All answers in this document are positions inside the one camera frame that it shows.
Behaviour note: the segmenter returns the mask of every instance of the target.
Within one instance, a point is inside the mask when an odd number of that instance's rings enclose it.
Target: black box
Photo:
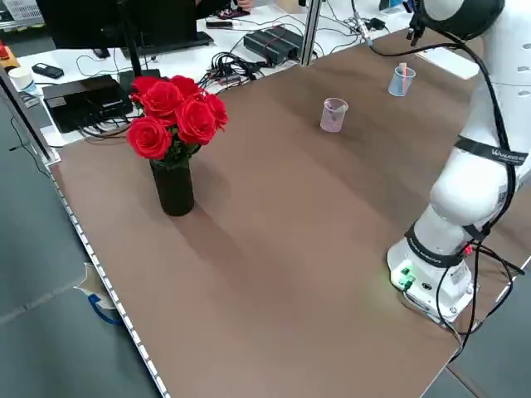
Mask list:
[[[299,58],[303,38],[284,27],[248,33],[243,37],[246,49],[266,58],[272,65]]]
[[[133,110],[129,97],[110,75],[49,85],[42,91],[44,103],[61,133],[121,117]]]

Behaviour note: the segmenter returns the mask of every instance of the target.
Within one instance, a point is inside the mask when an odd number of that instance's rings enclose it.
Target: black vase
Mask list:
[[[192,177],[188,159],[180,163],[150,160],[158,199],[169,216],[184,216],[193,209]]]

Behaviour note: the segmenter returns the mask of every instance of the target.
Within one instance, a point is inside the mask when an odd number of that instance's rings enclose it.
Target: desk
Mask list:
[[[62,150],[53,175],[162,393],[410,398],[446,364],[455,341],[401,305],[385,254],[424,210],[473,82],[406,60],[403,99],[387,93],[397,60],[361,46],[227,91],[231,121],[193,159],[197,205],[182,218],[163,214],[127,144]],[[342,133],[319,129],[329,96],[350,103]],[[488,243],[520,264],[529,199]],[[503,276],[486,265],[480,284],[491,307]]]
[[[352,16],[352,10],[350,9],[348,2],[332,0],[330,5],[333,7],[335,14],[339,19],[345,19]],[[360,2],[359,7],[360,12],[364,17],[380,16],[377,2],[362,1]],[[328,5],[323,7],[321,14],[325,17],[333,16]],[[197,29],[199,31],[207,32],[209,35],[211,35],[214,39],[213,45],[196,47],[184,51],[163,53],[157,57],[158,60],[156,62],[149,63],[149,66],[160,69],[162,75],[185,75],[192,77],[195,80],[199,80],[204,75],[206,69],[210,67],[212,57],[218,52],[230,51],[232,47],[234,47],[234,45],[239,42],[239,40],[247,33],[246,30],[267,28],[272,25],[270,23],[271,21],[278,20],[277,23],[291,24],[291,26],[286,26],[288,29],[294,32],[302,31],[302,33],[304,33],[304,22],[306,18],[305,14],[292,14],[291,16],[292,17],[289,17],[289,14],[286,14],[286,12],[284,12],[282,9],[274,5],[256,7],[252,10],[252,13],[249,17],[241,19],[245,22],[241,22],[241,25],[239,27],[235,27],[233,31],[207,30],[205,23],[206,20],[200,20],[197,22]],[[411,16],[406,13],[402,13],[395,16],[381,18],[387,22],[387,27],[389,30],[394,32],[406,27],[411,19]],[[337,22],[330,21],[324,17],[320,18],[319,27],[340,30],[341,32],[348,32],[346,28],[341,27],[341,25],[339,25]],[[385,31],[375,32],[374,36],[381,36],[385,33]],[[350,43],[350,45],[353,45],[353,38],[346,37],[339,32],[322,30],[318,32],[317,42],[322,47],[325,54],[328,54],[339,44]],[[316,51],[320,56],[322,56],[320,48],[317,47]],[[238,46],[234,50],[234,53],[249,61],[261,60],[258,55],[248,51],[242,45]],[[113,72],[116,69],[130,67],[129,60],[124,57],[120,50],[110,49],[110,54],[110,58],[98,62],[89,58],[92,57],[95,59],[92,51],[54,50],[21,57],[19,62],[22,66],[27,68],[31,68],[39,62],[52,66],[58,66],[65,72],[65,75],[59,80],[48,79],[44,76],[36,76],[36,80],[41,83],[66,83],[69,81],[85,79],[87,75],[94,75],[101,70],[106,70],[106,73],[115,76]],[[76,60],[80,56],[82,56],[82,58],[79,59],[80,69],[78,69]],[[264,69],[263,72],[265,75],[271,75],[294,65],[296,65],[296,62],[289,61],[283,66],[278,66],[273,69]],[[218,85],[214,85],[210,90],[212,92],[217,92],[219,89],[220,87]],[[42,132],[47,142],[52,146],[60,147],[65,144],[83,139],[83,136],[77,132],[61,134],[53,125],[48,128],[44,128]]]

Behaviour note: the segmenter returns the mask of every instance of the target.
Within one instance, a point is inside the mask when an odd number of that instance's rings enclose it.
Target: metal pole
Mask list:
[[[125,44],[129,50],[129,58],[131,60],[131,65],[133,66],[134,77],[139,77],[142,75],[142,66],[140,66],[139,52],[137,51],[136,43],[134,42],[134,29],[129,15],[129,9],[127,8],[128,3],[129,0],[118,1],[118,11],[122,24],[124,25]]]
[[[315,33],[317,32],[320,10],[321,0],[309,0],[306,31],[304,32],[304,40],[302,41],[302,48],[300,50],[300,64],[302,66],[308,66],[312,61]]]
[[[11,112],[13,119],[22,127],[23,133],[30,139],[33,148],[41,157],[44,164],[49,165],[58,162],[60,159],[56,156],[48,142],[42,135],[38,125],[33,121],[30,114],[27,112],[26,105],[22,102],[20,95],[15,90],[11,79],[6,71],[0,67],[0,97],[6,103],[7,108]]]

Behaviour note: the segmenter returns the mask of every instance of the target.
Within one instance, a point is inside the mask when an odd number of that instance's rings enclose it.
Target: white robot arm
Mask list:
[[[435,317],[440,313],[452,322],[474,292],[460,254],[507,202],[507,164],[516,172],[517,191],[531,177],[531,2],[415,0],[413,6],[424,25],[438,32],[463,40],[481,36],[510,146],[510,151],[500,148],[493,101],[481,81],[470,117],[431,189],[430,204],[387,253],[392,283],[402,290],[407,277],[414,279],[408,295]]]

